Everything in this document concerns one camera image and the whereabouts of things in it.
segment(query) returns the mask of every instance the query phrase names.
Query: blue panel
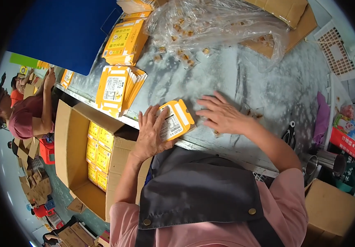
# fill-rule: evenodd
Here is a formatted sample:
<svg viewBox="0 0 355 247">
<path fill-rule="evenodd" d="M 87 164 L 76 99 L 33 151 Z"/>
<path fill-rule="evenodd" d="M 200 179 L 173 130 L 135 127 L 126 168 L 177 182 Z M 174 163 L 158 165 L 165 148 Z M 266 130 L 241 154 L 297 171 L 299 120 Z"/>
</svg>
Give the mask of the blue panel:
<svg viewBox="0 0 355 247">
<path fill-rule="evenodd" d="M 115 0 L 37 0 L 7 50 L 88 75 L 106 38 L 102 25 L 110 33 L 121 13 Z"/>
</svg>

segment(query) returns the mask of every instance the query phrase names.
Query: maroon shirt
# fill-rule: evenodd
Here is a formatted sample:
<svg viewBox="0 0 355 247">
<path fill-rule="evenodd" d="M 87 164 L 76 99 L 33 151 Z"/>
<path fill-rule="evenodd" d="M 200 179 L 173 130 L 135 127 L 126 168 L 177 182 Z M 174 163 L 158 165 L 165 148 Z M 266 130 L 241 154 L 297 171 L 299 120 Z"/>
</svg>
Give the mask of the maroon shirt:
<svg viewBox="0 0 355 247">
<path fill-rule="evenodd" d="M 42 117 L 43 96 L 29 96 L 17 102 L 10 116 L 9 130 L 14 137 L 25 140 L 32 138 L 32 117 Z M 51 133 L 54 132 L 54 123 L 51 126 Z"/>
</svg>

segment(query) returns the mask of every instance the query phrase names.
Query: hand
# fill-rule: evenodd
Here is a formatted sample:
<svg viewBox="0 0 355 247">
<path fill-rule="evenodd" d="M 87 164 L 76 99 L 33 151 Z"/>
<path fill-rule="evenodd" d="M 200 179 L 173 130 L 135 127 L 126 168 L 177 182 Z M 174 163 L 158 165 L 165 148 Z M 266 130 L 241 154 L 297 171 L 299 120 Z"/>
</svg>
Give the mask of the hand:
<svg viewBox="0 0 355 247">
<path fill-rule="evenodd" d="M 172 148 L 177 142 L 177 139 L 166 143 L 161 141 L 160 130 L 168 113 L 168 108 L 165 107 L 160 116 L 156 117 L 155 114 L 159 107 L 159 105 L 149 106 L 144 115 L 141 111 L 139 112 L 139 136 L 131 154 L 138 158 L 140 162 Z"/>
<path fill-rule="evenodd" d="M 54 86 L 54 84 L 55 84 L 54 68 L 49 68 L 49 74 L 44 80 L 44 89 L 49 91 Z"/>
<path fill-rule="evenodd" d="M 214 91 L 214 95 L 215 97 L 204 95 L 201 100 L 197 100 L 198 104 L 207 109 L 196 111 L 195 114 L 208 118 L 204 125 L 220 133 L 243 134 L 254 119 L 240 113 L 217 91 Z"/>
</svg>

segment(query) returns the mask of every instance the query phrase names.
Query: nutrition label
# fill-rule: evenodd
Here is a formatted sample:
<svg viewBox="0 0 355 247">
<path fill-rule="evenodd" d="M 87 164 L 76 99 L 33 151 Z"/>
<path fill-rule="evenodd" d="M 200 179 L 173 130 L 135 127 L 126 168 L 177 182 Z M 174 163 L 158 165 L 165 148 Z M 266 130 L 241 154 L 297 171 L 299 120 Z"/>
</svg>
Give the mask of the nutrition label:
<svg viewBox="0 0 355 247">
<path fill-rule="evenodd" d="M 104 100 L 121 102 L 126 77 L 109 76 L 106 81 Z"/>
<path fill-rule="evenodd" d="M 169 111 L 161 126 L 160 138 L 162 141 L 166 141 L 172 136 L 175 136 L 183 131 L 183 127 L 180 124 L 178 117 L 175 115 L 172 107 L 170 105 L 166 105 L 165 107 L 168 107 Z"/>
</svg>

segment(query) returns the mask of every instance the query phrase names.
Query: stainless steel cup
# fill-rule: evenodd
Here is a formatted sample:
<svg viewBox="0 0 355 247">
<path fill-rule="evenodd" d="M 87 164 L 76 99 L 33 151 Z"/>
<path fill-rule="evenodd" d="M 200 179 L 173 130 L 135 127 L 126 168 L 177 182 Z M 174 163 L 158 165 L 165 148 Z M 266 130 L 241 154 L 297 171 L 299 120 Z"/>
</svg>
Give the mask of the stainless steel cup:
<svg viewBox="0 0 355 247">
<path fill-rule="evenodd" d="M 316 155 L 300 153 L 298 156 L 301 161 L 302 171 L 306 175 L 312 175 L 318 165 L 318 158 L 316 157 Z"/>
<path fill-rule="evenodd" d="M 324 150 L 319 150 L 316 156 L 319 165 L 334 172 L 335 176 L 341 176 L 345 172 L 346 160 L 344 156 Z"/>
</svg>

